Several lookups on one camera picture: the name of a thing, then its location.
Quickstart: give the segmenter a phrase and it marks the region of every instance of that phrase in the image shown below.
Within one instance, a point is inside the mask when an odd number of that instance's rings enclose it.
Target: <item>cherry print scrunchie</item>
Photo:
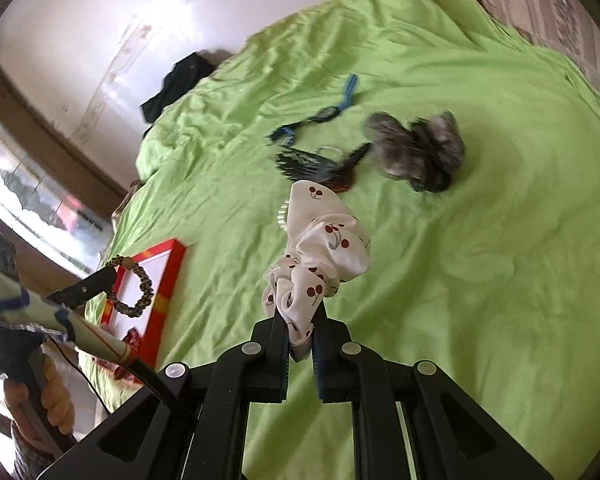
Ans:
[[[291,186],[285,253],[264,273],[262,306],[277,309],[289,331],[291,357],[311,351],[311,320],[322,298],[369,266],[370,238],[362,224],[330,189],[300,180]]]

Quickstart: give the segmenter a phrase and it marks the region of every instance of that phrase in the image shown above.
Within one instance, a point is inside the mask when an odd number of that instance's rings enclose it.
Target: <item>green fabric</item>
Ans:
[[[330,0],[253,36],[164,112],[111,248],[188,246],[158,367],[212,361],[263,317],[289,191],[264,137],[339,102],[349,73],[354,106],[300,130],[299,148],[349,150],[378,110],[407,123],[448,109],[466,160],[442,194],[362,163],[341,197],[372,266],[328,313],[386,359],[437,362],[557,480],[577,478],[600,448],[600,94],[475,0]],[[84,365],[110,404],[128,396]],[[320,404],[310,362],[290,366],[288,401],[252,407],[244,472],[353,478],[349,409]]]

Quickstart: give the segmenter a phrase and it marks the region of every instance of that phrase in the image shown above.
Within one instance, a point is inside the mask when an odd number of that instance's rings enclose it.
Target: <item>human hand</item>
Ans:
[[[46,417],[62,434],[69,434],[74,429],[75,407],[71,402],[69,391],[64,386],[56,365],[47,355],[43,358],[43,373],[47,383],[42,389],[40,401],[46,409]],[[21,403],[29,398],[29,389],[25,384],[7,379],[4,381],[4,402],[13,415],[13,421],[21,436],[33,447],[49,452],[46,445],[32,423],[27,418]]]

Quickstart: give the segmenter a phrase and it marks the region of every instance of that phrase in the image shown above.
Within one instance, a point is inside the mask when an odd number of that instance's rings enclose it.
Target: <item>white wall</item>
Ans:
[[[0,65],[60,132],[123,186],[148,127],[139,105],[195,50],[244,40],[323,0],[14,0]]]

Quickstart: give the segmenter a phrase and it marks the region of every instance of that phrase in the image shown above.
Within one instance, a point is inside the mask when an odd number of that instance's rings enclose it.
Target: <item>beaded bracelet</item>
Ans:
[[[140,290],[142,290],[142,298],[136,301],[136,306],[132,308],[120,301],[116,296],[116,293],[113,291],[113,287],[111,287],[107,291],[107,299],[113,304],[113,308],[115,308],[120,314],[124,314],[125,316],[129,317],[140,317],[142,316],[144,309],[151,304],[151,300],[154,297],[154,290],[151,287],[151,280],[144,269],[129,256],[120,256],[117,254],[109,261],[109,263],[107,263],[108,267],[117,267],[120,265],[122,265],[126,270],[132,270],[133,273],[140,278]]]

